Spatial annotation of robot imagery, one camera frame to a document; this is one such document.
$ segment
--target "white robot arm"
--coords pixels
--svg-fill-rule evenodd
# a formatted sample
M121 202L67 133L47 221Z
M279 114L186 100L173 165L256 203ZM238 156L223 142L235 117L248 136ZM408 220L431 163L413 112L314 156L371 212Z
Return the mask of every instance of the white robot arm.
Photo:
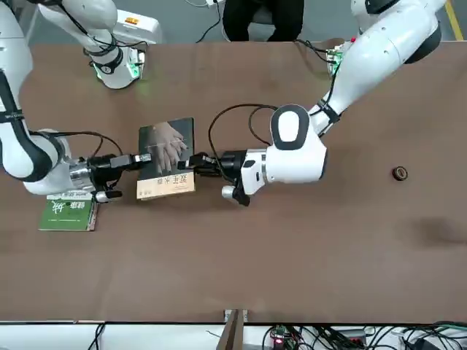
M0 145L5 171L37 195L88 190L100 202L120 196L109 183L115 183L124 170L149 162L150 155L73 160L64 137L51 130L30 132L19 92L32 70L31 52L15 16L1 2L0 18Z
M433 51L441 41L436 11L445 0L352 0L361 35L344 53L323 99L307 111L302 106L278 108L271 118L274 144L267 149L236 153L241 161L220 166L232 174L233 164L242 164L239 176L223 188L223 197L249 203L268 183L316 182L325 173L328 151L320 137L339 121L341 113L389 77L405 63L413 63Z
M142 75L144 52L117 41L112 0L27 0L42 16L73 36L92 60L97 76L111 89L129 86Z

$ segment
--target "electronic wires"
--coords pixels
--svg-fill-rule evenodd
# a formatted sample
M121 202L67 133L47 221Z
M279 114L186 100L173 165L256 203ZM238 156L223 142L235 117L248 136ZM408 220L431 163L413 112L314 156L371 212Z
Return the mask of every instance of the electronic wires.
M211 31L211 29L213 29L214 27L218 26L220 21L221 21L221 16L220 16L220 7L219 7L219 2L217 0L214 0L214 3L216 3L216 7L217 7L217 16L218 16L218 19L217 19L217 22L214 23L212 26L210 26L203 34L203 36L196 42L196 44L198 44L199 42L202 42L204 40L204 38L206 37L206 35Z
M89 345L88 350L99 350L99 343L101 342L102 333L105 330L105 322L97 326L96 331L94 332L93 342Z
M270 335L274 338L274 334L277 329L284 328L283 326L277 325L275 327L270 327L264 337L262 342L262 349L265 349L265 342L267 335ZM422 335L418 334L416 337L416 341L434 337L439 340L439 343L442 345L444 350L462 350L463 347L459 342L462 339L467 339L467 335L459 336L459 335L447 335L444 334L446 330L465 330L467 332L467 324L457 323L457 322L437 322L435 324L430 325L420 325L420 326L412 326L412 327L405 327L402 331L404 336L400 336L402 340L402 344L404 348L398 349L394 345L390 344L383 344L383 340L392 332L395 328L400 328L399 326L388 326L388 327L380 327L375 333L373 334L366 334L365 327L362 329L366 337L373 336L370 343L367 345L365 343L354 342L349 339L343 332L339 332L338 330L333 329L331 326L314 326L310 327L314 329L312 332L308 327L299 327L299 331L297 331L294 327L288 326L286 327L288 333L290 334L291 338L295 341L295 348L294 350L304 350L304 349L315 349L317 343L320 343L320 349L324 348L327 350L348 350L348 349L355 349L355 350L372 350L372 349L390 349L390 350L415 350L414 343L412 341L412 336L416 333L422 333ZM314 340L310 344L305 341L304 331L310 334Z

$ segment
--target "book cover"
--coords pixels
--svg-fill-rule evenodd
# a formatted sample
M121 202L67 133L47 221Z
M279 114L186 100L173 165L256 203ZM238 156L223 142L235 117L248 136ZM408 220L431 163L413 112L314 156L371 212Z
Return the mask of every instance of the book cover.
M136 197L149 200L195 191L193 170L178 170L179 161L194 153L194 120L184 118L139 129L139 152L151 153L153 161L139 173Z
M44 231L92 231L98 204L85 191L48 195L39 229Z

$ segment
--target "white cable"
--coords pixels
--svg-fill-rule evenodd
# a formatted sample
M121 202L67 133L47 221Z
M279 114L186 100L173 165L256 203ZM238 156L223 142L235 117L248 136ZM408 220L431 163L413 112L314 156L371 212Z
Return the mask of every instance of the white cable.
M194 4L193 2L189 2L188 0L185 0L185 2L187 4L190 4L191 6L194 6L194 7L206 7L206 6L208 6L207 2L204 3L204 4Z
M224 25L222 25L222 35L227 42L231 42L231 40L228 38L227 34L225 33Z

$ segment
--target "table surface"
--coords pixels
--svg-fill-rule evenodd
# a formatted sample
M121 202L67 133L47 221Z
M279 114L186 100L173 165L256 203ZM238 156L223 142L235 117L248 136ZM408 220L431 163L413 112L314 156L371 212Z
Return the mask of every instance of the table surface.
M345 112L325 137L316 184L262 189L248 209L220 179L194 194L101 207L93 233L39 232L45 199L0 175L0 319L216 322L225 308L256 322L466 320L467 47L443 43ZM144 80L108 90L78 46L37 46L21 101L30 129L93 130L137 150L139 127L194 117L207 128L240 103L310 107L325 68L291 43L151 47ZM219 150L260 145L251 109L219 120ZM268 136L269 114L257 132ZM75 155L98 140L71 139ZM409 179L390 172L405 166Z

